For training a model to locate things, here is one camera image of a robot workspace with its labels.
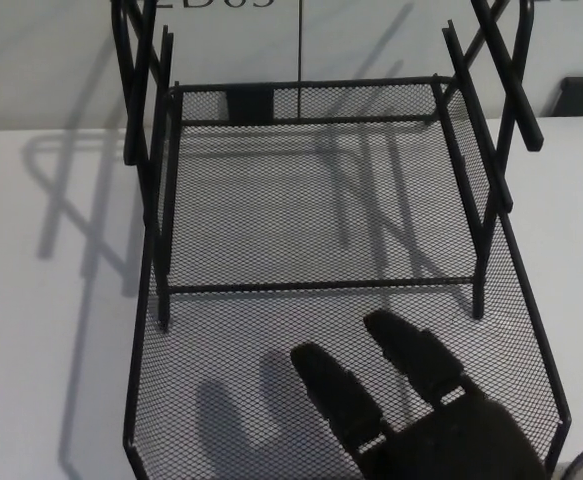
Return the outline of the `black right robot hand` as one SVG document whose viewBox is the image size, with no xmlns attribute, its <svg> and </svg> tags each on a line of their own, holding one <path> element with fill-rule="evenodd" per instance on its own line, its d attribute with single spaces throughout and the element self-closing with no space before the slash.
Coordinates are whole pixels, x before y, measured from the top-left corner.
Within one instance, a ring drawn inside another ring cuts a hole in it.
<svg viewBox="0 0 583 480">
<path fill-rule="evenodd" d="M 432 410 L 394 430 L 354 373 L 313 342 L 294 347 L 308 398 L 366 479 L 544 479 L 512 415 L 431 331 L 387 311 L 363 319 L 383 356 Z"/>
</svg>

